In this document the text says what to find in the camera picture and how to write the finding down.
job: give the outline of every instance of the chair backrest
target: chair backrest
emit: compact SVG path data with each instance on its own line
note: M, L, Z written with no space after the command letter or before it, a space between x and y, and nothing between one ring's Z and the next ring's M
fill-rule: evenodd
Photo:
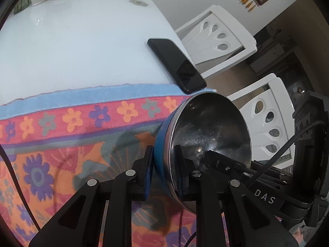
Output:
M204 72L204 78L236 65L257 51L254 37L219 5L211 6L176 33L195 64L214 59L221 62ZM230 58L241 48L244 49Z
M241 109L251 138L252 160L269 160L294 135L294 108L287 89L282 80L270 74L265 78L238 91L228 98L235 100L266 84L269 89L248 101ZM293 164L295 154L294 144L283 154L282 163L277 168L285 168Z

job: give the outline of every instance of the smartphone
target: smartphone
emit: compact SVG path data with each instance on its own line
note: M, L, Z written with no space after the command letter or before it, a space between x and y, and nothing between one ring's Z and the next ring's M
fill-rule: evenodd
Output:
M191 94L207 87L200 73L173 41L149 39L147 44L185 94Z

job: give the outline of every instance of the screw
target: screw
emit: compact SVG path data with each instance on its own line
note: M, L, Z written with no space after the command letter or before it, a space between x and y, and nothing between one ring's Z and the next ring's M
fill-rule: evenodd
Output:
M194 170L192 172L192 176L194 176L194 177L200 177L201 176L201 172L199 170Z
M230 181L230 184L234 187L238 187L240 185L240 182L236 179L233 179Z
M88 182L87 182L87 185L92 187L94 185L97 184L97 180L96 179L89 179Z
M134 176L135 174L136 174L135 170L130 169L126 171L126 176Z

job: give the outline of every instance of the metal bowl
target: metal bowl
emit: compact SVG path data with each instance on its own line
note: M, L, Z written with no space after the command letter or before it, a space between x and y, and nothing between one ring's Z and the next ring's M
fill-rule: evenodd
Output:
M207 150L250 167L251 141L245 120L233 102L216 92L198 93L181 104L162 125L155 144L155 165L159 177L164 177L165 188L183 208L195 212L193 204L178 198L173 155L176 145L203 172L207 170L202 163Z

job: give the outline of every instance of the black cable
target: black cable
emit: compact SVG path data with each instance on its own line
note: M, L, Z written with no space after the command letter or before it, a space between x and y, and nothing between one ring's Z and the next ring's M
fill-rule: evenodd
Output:
M183 213L184 213L184 209L181 210L181 214L179 215L178 247L181 247L182 245Z
M191 241L195 238L196 236L196 232L194 232L190 238L187 240L187 242L185 243L184 247L188 247L188 245L191 243Z
M19 197L20 199L22 200L22 203L24 205L24 207L26 208L27 212L29 213L29 216L31 217L34 225L37 227L37 230L39 231L40 230L40 227L36 221L36 219L34 218L33 214L32 214L32 211L30 209L30 207L28 206L27 202L26 202L26 199L24 198L24 195L23 195L23 192L19 186L19 182L17 180L17 177L15 175L15 172L14 172L14 168L12 167L12 163L10 162L6 152L4 151L4 149L2 148L1 144L0 144L0 156L2 157L3 161L5 162L5 165L7 166L7 169L10 173L10 176L12 177L12 180L14 182L14 185L15 185L15 188L19 194Z
M297 134L294 134L279 150L277 153L273 155L272 158L269 159L269 161L262 166L262 168L257 171L249 180L249 182L246 184L246 187L250 187L262 174L264 174L267 169L269 169L285 152L289 147L303 134L305 134L308 130L312 129L313 127L317 125L325 125L323 121L314 121L305 128L298 131Z

